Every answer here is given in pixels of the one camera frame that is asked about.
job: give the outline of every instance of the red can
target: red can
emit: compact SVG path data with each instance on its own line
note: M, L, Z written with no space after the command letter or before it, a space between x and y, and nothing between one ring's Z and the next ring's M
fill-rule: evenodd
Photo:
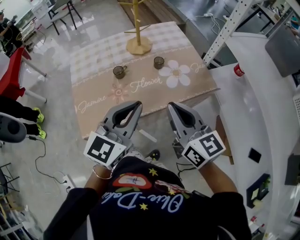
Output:
M245 74L239 63L233 68L233 71L237 77L242 77Z

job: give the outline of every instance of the floor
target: floor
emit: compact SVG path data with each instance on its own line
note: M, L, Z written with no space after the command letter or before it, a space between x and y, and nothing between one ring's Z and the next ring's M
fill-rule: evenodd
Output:
M74 16L78 30L75 30L71 18L66 16L64 21L67 28L58 23L58 36L53 27L43 32L47 38L45 44L34 39L36 44L31 54L33 63L47 73L44 78L31 68L24 74L24 87L47 98L42 104L30 97L24 96L20 102L29 107L38 106L45 115L42 128L47 132L45 139L46 156L37 160L40 171L55 176L62 181L64 175L69 175L77 187L83 187L89 178L94 165L83 155L86 141L81 139L75 108L73 104L70 80L69 56L74 50L80 49L101 38L111 36L133 28L132 23L117 4L116 0L87 0L77 5L81 14L81 22ZM218 109L212 109L214 100L208 98L196 108L203 120L215 127ZM159 119L154 116L140 125L158 139L153 143L135 132L132 140L144 154L154 148L161 150L161 161L171 171L177 173L177 160L171 147L174 139L166 113L161 111ZM15 184L20 189L18 195L23 205L29 210L44 230L58 208L67 196L66 187L57 184L53 179L37 172L35 159L43 155L44 146L39 141L25 139L19 144L7 143L0 151L1 164L11 162L12 174L20 176ZM220 157L216 162L228 161L228 157ZM198 190L206 195L212 192L197 170L183 172L183 184L188 190Z
M165 0L174 6L180 12L184 14L186 19L190 18L198 30L204 35L209 46L212 45L213 41L216 39L217 35L211 30L213 23L210 18L197 17L203 16L205 13L212 13L215 18L219 18L223 21L224 15L230 15L237 4L237 0ZM254 10L250 9L245 18L248 17ZM224 22L217 20L220 28L224 26ZM239 32L249 32L249 33L259 33L263 26L268 23L267 18L262 15L259 18L255 15L251 18L244 26L238 29ZM270 24L265 30L264 34L269 31L272 27ZM219 59L224 65L232 64L237 62L231 51L227 46L225 46L218 54Z

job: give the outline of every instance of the wooden mug tree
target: wooden mug tree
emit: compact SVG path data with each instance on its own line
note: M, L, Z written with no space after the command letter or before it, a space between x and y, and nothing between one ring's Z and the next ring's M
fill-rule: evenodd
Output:
M133 3L126 3L126 2L119 2L119 4L122 5L131 5L133 6L133 9L131 11L133 12L133 15L135 16L135 32L126 31L125 33L136 33L136 37L128 40L126 49L128 52L130 52L133 55L143 55L147 52L149 52L152 48L152 43L150 40L146 37L141 37L141 31L144 29L150 27L150 25L140 29L140 20L139 17L139 7L138 5L145 0L141 0L138 2L138 0L133 0Z

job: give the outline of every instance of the storage shelf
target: storage shelf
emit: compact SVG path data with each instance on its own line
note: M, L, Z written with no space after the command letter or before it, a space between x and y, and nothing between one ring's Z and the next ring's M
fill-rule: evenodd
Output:
M272 198L266 232L281 233L290 221L296 188L285 186L287 159L300 135L293 105L292 77L283 78L265 50L268 39L259 34L233 33L226 41L255 93L264 118L272 159Z
M272 175L271 152L266 125L256 96L246 77L236 79L236 64L210 70L217 86L220 117L231 147L235 166L236 184L246 206L246 189L263 173ZM259 163L248 158L251 148L261 153ZM259 209L246 207L247 216L258 215Z

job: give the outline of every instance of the checkered pattern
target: checkered pattern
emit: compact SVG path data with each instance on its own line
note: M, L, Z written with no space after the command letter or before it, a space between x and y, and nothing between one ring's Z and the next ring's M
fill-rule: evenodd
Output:
M134 36L134 33L122 32L72 53L70 56L72 84L104 69L122 65L123 62L136 58L126 50L127 41ZM153 43L151 53L191 45L175 22L151 25L141 32L141 36L148 37Z

